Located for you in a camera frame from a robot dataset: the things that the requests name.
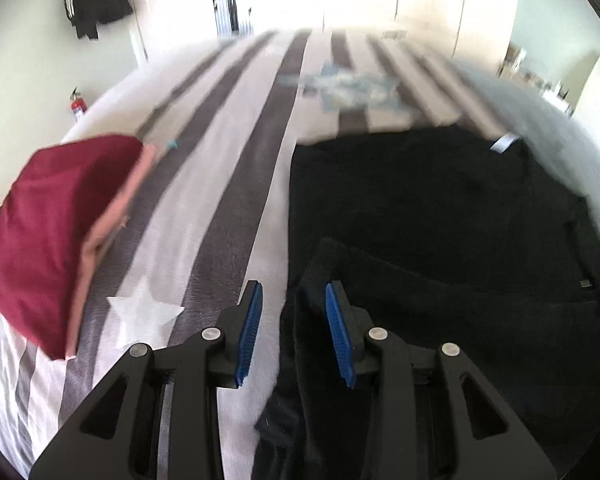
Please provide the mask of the red fire extinguisher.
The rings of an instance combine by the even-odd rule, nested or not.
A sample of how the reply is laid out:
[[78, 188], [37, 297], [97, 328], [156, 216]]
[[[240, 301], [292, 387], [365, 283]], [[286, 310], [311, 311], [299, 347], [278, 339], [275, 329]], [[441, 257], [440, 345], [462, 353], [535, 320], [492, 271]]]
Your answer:
[[76, 118], [76, 120], [81, 119], [87, 111], [86, 102], [84, 100], [84, 97], [82, 96], [82, 93], [80, 92], [80, 90], [78, 88], [74, 88], [71, 92], [70, 108], [71, 108], [72, 114], [73, 114], [74, 118]]

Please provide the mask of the pink folded garment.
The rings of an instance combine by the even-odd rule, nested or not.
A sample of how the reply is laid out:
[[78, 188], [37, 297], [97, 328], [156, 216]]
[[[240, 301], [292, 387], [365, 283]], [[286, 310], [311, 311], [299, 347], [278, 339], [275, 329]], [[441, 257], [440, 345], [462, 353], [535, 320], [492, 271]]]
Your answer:
[[69, 309], [65, 359], [71, 360], [78, 352], [80, 327], [83, 318], [84, 304], [91, 287], [95, 271], [105, 257], [114, 237], [129, 219], [132, 201], [140, 186], [154, 168], [158, 148], [154, 144], [144, 144], [140, 157], [133, 166], [117, 194], [97, 218], [83, 241], [76, 287], [74, 288]]

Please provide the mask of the striped clothes in doorway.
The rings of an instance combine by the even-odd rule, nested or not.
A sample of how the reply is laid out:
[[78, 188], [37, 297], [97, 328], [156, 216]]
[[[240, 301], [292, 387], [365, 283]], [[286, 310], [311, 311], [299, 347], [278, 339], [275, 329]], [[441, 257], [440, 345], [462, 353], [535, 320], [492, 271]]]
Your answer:
[[216, 32], [221, 38], [252, 33], [251, 0], [213, 0]]

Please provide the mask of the cluttered side table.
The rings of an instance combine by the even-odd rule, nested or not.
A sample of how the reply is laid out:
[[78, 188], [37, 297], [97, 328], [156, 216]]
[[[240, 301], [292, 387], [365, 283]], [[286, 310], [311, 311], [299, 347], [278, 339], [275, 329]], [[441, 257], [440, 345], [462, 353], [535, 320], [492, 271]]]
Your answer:
[[548, 104], [571, 117], [573, 106], [567, 101], [569, 91], [564, 89], [560, 81], [550, 81], [525, 68], [526, 57], [526, 50], [516, 44], [509, 44], [498, 76], [520, 88], [533, 90]]

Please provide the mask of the black sweatshirt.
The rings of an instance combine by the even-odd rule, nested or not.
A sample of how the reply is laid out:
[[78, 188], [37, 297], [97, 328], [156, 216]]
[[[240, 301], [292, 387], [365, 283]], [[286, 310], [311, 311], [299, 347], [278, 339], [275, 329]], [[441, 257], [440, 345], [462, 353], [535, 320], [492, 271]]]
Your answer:
[[328, 283], [415, 347], [452, 342], [559, 478], [600, 479], [600, 238], [524, 141], [460, 127], [342, 136], [291, 159], [279, 372], [257, 479], [357, 479], [374, 383], [341, 378]]

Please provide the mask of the maroon folded garment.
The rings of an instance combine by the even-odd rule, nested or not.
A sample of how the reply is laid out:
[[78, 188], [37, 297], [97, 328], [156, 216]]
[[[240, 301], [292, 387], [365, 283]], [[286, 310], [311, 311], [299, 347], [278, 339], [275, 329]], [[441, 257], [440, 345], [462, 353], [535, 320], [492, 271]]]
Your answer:
[[35, 152], [0, 207], [0, 312], [52, 360], [76, 351], [97, 247], [151, 164], [132, 136]]

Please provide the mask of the striped grey blue bedspread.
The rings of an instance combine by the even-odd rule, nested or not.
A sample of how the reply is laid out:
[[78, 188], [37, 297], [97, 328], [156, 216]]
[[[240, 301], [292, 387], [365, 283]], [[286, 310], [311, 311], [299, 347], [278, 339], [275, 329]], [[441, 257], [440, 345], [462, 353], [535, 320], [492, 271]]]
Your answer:
[[588, 199], [600, 232], [594, 134], [533, 92], [416, 40], [266, 32], [148, 65], [107, 91], [65, 144], [124, 133], [154, 144], [158, 162], [97, 267], [74, 359], [49, 359], [0, 313], [0, 457], [28, 474], [131, 344], [161, 348], [195, 333], [254, 278], [264, 308], [251, 373], [219, 396], [225, 474], [248, 478], [277, 370], [294, 147], [451, 124], [525, 138]]

